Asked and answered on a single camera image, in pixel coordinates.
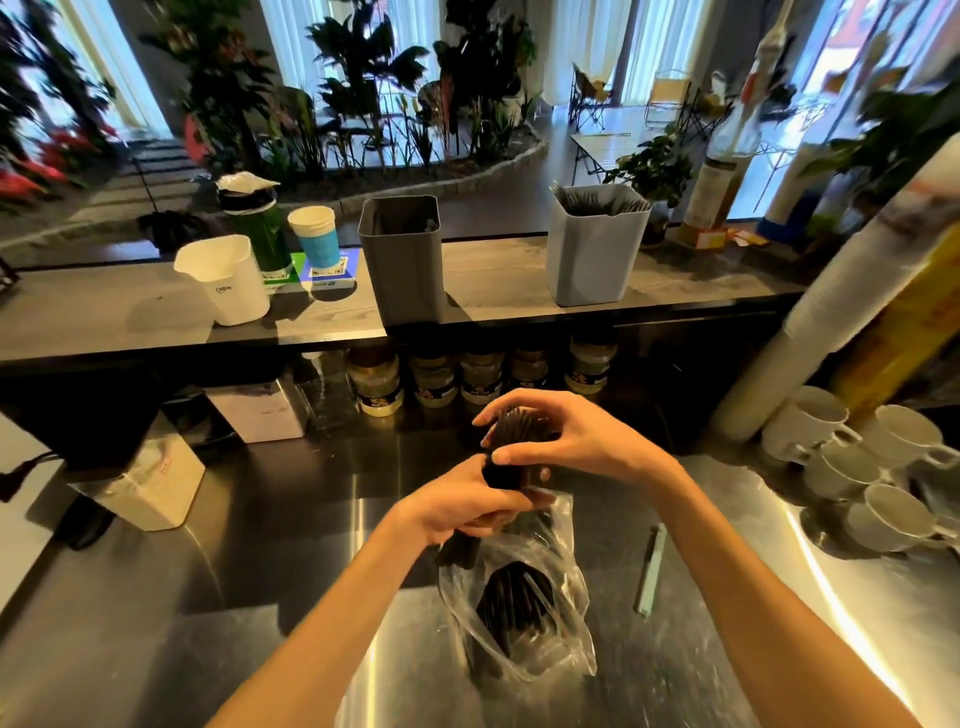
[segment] light gray square container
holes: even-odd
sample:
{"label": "light gray square container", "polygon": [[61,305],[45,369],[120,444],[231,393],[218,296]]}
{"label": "light gray square container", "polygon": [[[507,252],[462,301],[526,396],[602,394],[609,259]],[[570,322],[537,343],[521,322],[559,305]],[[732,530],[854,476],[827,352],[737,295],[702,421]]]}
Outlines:
{"label": "light gray square container", "polygon": [[[564,187],[564,191],[596,195],[601,206],[613,201],[646,202],[626,184]],[[563,306],[619,301],[627,292],[650,204],[641,212],[574,217],[567,214],[556,194],[552,197],[546,272],[553,300]]]}
{"label": "light gray square container", "polygon": [[383,325],[439,322],[446,294],[437,198],[370,198],[359,232]]}

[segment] forearm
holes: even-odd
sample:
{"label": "forearm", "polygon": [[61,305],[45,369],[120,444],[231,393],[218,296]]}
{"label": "forearm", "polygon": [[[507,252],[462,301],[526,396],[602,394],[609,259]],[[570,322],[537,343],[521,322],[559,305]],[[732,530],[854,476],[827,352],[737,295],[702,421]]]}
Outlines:
{"label": "forearm", "polygon": [[781,582],[683,470],[635,470],[764,728],[904,728],[916,719]]}
{"label": "forearm", "polygon": [[333,725],[403,579],[426,547],[395,507],[320,603],[224,704],[210,728]]}

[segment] wooden counter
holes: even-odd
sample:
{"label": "wooden counter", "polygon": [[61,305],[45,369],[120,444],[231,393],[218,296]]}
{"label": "wooden counter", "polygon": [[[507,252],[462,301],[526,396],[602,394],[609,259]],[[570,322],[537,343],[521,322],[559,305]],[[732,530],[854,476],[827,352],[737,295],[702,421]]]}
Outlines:
{"label": "wooden counter", "polygon": [[[546,237],[444,243],[444,324],[516,324],[594,311],[636,321],[693,318],[703,308],[763,303],[804,290],[739,260],[742,252],[696,254],[665,245],[637,256],[622,301],[561,308],[546,285]],[[219,342],[324,344],[385,336],[361,251],[357,287],[341,300],[307,292],[273,297],[261,320],[213,323],[204,291],[170,263],[26,273],[0,301],[0,363]]]}

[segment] plastic wrapper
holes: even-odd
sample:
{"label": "plastic wrapper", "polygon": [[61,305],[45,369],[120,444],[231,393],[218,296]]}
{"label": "plastic wrapper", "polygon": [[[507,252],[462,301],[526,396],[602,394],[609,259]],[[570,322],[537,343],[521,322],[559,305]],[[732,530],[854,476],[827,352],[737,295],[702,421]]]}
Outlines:
{"label": "plastic wrapper", "polygon": [[573,557],[573,496],[553,495],[549,510],[522,513],[483,539],[472,569],[440,567],[440,595],[475,678],[596,674],[587,584]]}

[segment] metal counter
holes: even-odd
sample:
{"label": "metal counter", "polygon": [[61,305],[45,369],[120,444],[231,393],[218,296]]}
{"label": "metal counter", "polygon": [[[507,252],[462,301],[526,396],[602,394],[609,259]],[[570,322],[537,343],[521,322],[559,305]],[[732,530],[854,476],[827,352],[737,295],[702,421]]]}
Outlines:
{"label": "metal counter", "polygon": [[[397,498],[474,447],[463,413],[414,410],[399,426],[358,416],[331,436],[222,455],[180,529],[146,534],[117,520],[89,550],[49,548],[0,620],[3,728],[204,725]],[[924,726],[960,726],[952,554],[845,549],[804,509],[790,473],[768,471],[751,451],[709,452],[684,465],[774,571]],[[575,498],[597,676],[478,692],[458,663],[427,554],[391,606],[339,725],[756,726],[672,545],[652,616],[633,609],[658,522],[642,495],[579,473],[557,472],[552,482]]]}

